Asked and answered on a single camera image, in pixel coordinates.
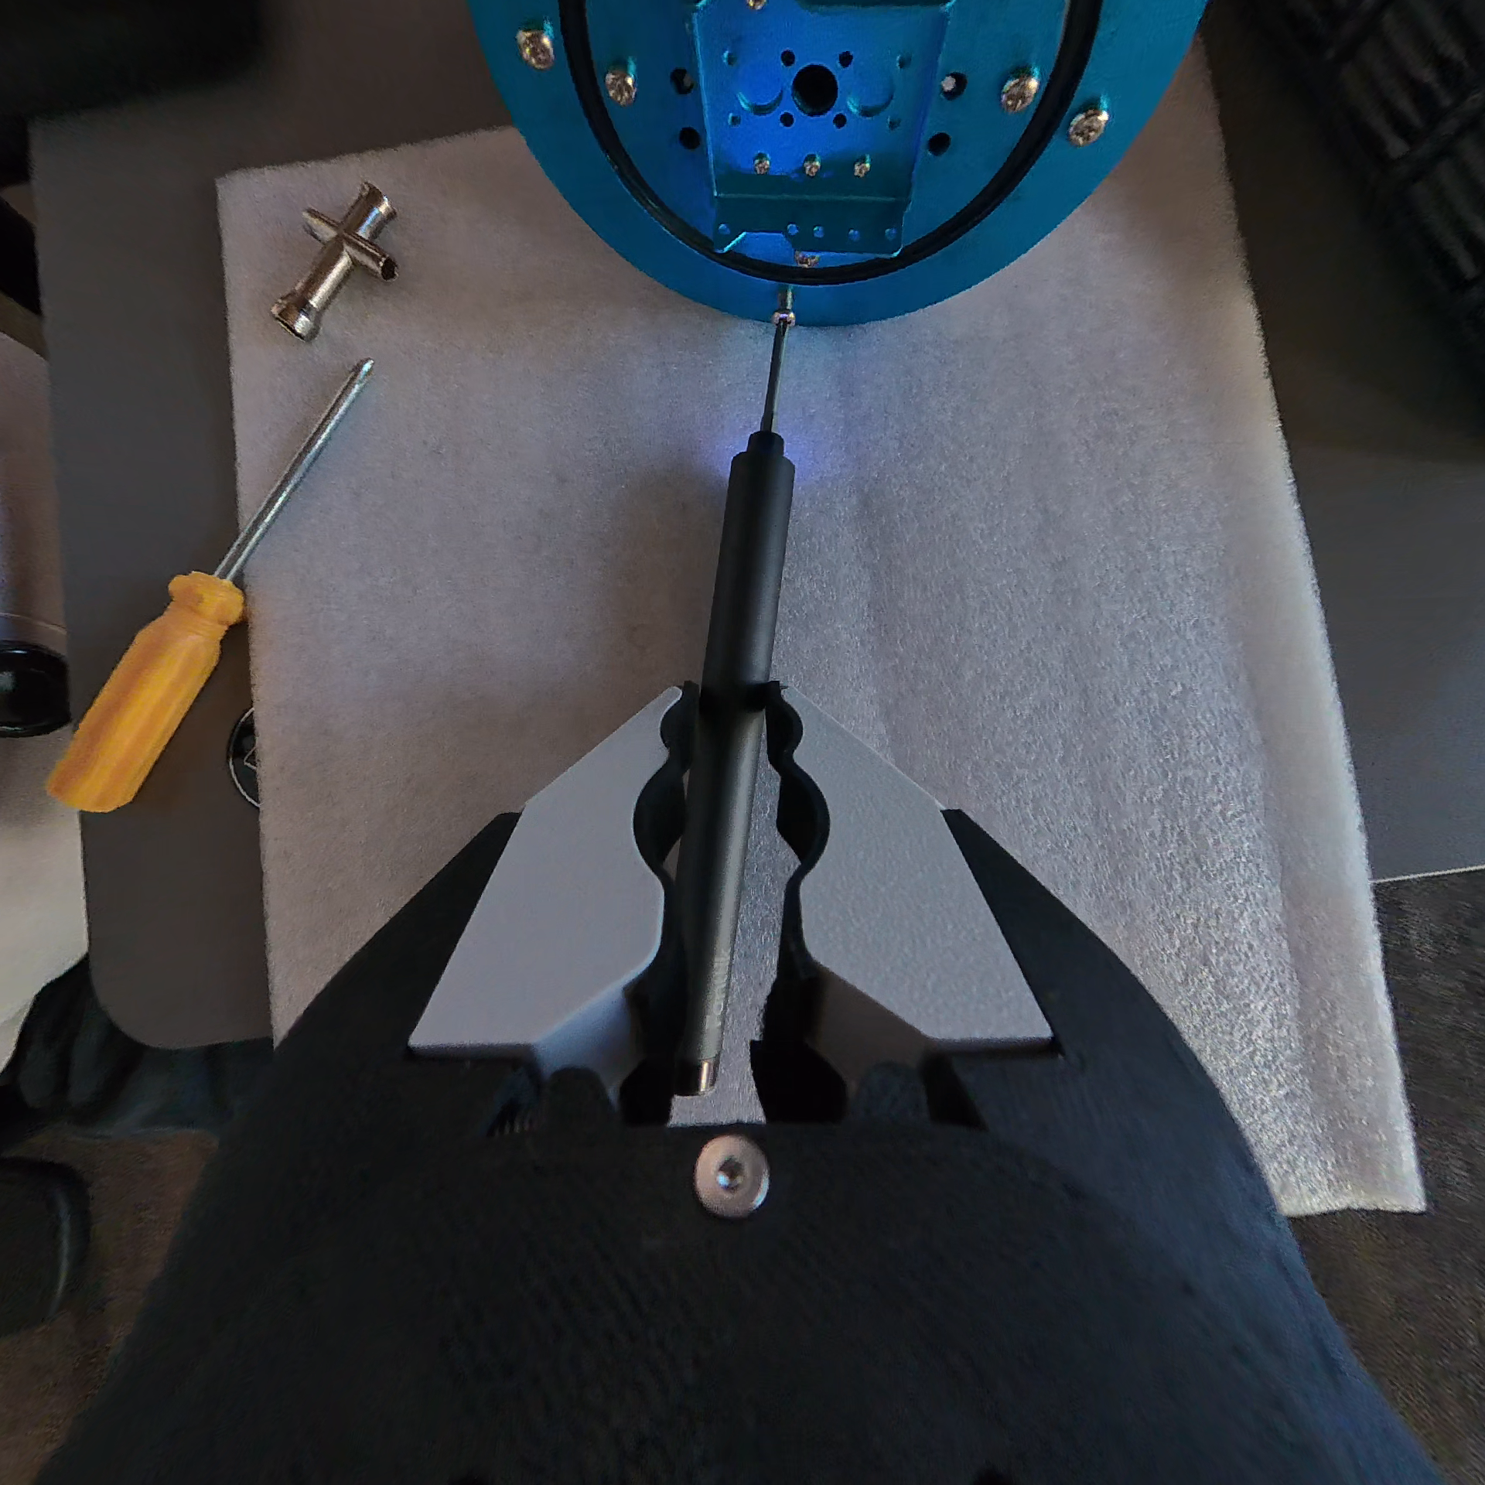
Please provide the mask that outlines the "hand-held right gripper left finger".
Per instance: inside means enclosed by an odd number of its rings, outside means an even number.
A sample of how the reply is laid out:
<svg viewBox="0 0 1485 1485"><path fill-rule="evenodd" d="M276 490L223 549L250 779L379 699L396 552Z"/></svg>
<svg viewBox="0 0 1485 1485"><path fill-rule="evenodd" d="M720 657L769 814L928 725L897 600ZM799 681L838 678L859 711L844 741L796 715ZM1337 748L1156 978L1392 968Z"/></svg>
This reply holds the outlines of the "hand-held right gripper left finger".
<svg viewBox="0 0 1485 1485"><path fill-rule="evenodd" d="M663 946L637 814L686 701L661 692L525 803L409 1037L414 1058L585 1070L619 1102L646 1058L633 989Z"/></svg>

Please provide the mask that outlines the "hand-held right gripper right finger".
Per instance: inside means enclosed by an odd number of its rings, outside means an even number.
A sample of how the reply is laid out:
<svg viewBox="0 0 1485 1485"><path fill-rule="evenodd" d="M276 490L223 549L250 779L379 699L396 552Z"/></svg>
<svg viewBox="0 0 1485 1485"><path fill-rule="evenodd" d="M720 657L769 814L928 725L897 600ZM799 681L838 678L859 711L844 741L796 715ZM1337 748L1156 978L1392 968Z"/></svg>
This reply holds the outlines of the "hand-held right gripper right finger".
<svg viewBox="0 0 1485 1485"><path fill-rule="evenodd" d="M752 1045L766 1118L842 1121L884 1065L1052 1053L944 807L794 687L773 688L767 763L794 867Z"/></svg>

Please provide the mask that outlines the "black precision screwdriver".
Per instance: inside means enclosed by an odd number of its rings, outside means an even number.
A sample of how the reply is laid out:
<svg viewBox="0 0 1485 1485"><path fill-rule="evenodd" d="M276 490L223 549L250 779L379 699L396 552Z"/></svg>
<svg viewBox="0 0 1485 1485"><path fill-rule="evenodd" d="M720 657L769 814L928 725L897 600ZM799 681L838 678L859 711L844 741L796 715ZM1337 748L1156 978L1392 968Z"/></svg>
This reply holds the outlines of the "black precision screwdriver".
<svg viewBox="0 0 1485 1485"><path fill-rule="evenodd" d="M674 1090L684 1099L716 1088L730 1000L792 513L794 466L775 427L792 326L783 289L764 413L730 464L718 543L676 879L688 1000Z"/></svg>

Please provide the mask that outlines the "blue metal turntable disc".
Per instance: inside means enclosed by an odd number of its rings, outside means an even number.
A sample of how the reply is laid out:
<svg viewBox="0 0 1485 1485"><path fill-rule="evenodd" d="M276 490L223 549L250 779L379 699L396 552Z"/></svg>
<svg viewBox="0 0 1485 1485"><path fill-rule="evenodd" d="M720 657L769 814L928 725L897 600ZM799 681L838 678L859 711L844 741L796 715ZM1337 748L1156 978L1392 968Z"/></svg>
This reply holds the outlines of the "blue metal turntable disc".
<svg viewBox="0 0 1485 1485"><path fill-rule="evenodd" d="M470 4L513 126L626 262L748 322L895 321L1109 177L1197 2Z"/></svg>

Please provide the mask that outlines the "grey desk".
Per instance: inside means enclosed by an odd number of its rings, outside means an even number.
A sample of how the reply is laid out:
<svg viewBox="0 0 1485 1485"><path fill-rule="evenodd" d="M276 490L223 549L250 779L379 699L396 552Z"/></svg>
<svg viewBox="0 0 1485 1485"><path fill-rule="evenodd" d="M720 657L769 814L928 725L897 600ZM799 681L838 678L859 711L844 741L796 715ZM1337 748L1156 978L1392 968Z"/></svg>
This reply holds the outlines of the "grey desk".
<svg viewBox="0 0 1485 1485"><path fill-rule="evenodd" d="M235 80L30 126L73 699L235 524L216 179L504 116L465 4L265 4ZM1370 863L1482 865L1482 379L1384 246L1282 38L1202 29L1310 529ZM82 828L90 975L149 1047L269 1035L255 814L227 754L234 637L140 802Z"/></svg>

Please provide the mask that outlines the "white foam sheet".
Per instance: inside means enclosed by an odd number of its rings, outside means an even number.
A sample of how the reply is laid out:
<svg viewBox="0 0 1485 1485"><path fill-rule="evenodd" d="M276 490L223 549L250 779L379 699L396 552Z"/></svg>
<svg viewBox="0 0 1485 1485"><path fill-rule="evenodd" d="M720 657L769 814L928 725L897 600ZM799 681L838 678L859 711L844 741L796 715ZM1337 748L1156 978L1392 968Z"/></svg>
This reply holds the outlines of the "white foam sheet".
<svg viewBox="0 0 1485 1485"><path fill-rule="evenodd" d="M272 305L371 181L398 262L303 344ZM608 250L513 130L216 186L255 506L375 375L253 559L283 1038L497 814L700 671L769 328ZM776 672L969 814L1162 1001L1280 1210L1420 1212L1331 651L1209 70L1011 269L790 337Z"/></svg>

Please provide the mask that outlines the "silver cross wrench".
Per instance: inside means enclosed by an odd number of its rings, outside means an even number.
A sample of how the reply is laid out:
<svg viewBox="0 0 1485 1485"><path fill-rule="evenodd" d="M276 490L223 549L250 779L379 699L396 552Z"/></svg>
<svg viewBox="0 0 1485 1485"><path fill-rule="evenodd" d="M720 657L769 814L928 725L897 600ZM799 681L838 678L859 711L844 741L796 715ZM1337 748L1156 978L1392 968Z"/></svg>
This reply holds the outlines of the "silver cross wrench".
<svg viewBox="0 0 1485 1485"><path fill-rule="evenodd" d="M380 284L394 282L398 262L379 245L394 220L396 208L371 181L361 183L359 195L338 218L304 209L303 225L317 241L318 253L297 285L272 305L272 319L297 342L310 344L320 335L327 308L356 273Z"/></svg>

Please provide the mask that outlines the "black screwdriver bit case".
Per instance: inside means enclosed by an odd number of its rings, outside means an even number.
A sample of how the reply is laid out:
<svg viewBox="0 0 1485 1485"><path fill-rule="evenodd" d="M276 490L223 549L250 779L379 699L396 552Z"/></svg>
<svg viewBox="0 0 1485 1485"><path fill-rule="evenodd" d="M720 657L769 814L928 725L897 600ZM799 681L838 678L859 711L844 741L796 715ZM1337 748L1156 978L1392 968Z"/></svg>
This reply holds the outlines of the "black screwdriver bit case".
<svg viewBox="0 0 1485 1485"><path fill-rule="evenodd" d="M1330 142L1459 345L1483 358L1483 4L1268 2Z"/></svg>

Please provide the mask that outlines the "yellow handled screwdriver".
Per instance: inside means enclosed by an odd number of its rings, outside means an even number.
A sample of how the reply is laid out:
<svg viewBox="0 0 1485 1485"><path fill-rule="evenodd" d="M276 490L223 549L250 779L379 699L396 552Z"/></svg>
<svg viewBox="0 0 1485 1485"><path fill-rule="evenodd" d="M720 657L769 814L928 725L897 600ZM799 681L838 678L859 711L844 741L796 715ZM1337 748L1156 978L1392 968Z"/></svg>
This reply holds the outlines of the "yellow handled screwdriver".
<svg viewBox="0 0 1485 1485"><path fill-rule="evenodd" d="M168 586L165 611L140 630L76 725L52 771L48 796L74 812L113 812L135 802L209 678L227 634L248 611L239 586L250 559L320 459L377 363L347 374L310 436L212 572Z"/></svg>

